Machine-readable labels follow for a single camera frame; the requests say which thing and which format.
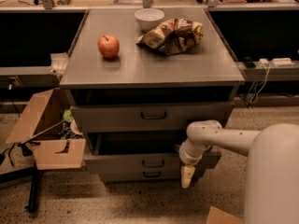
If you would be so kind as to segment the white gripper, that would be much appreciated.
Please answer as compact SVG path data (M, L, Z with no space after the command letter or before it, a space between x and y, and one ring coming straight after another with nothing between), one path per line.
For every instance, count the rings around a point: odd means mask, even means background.
M181 186L186 189L190 186L196 165L206 151L206 146L200 143L194 143L186 139L179 148L178 155L185 164L181 167Z

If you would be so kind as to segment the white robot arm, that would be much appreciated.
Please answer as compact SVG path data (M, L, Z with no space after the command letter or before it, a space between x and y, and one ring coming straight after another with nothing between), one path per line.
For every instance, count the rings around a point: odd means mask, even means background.
M261 131L225 129L216 120L196 121L178 150L181 186L211 147L247 158L244 224L299 224L299 126L281 123Z

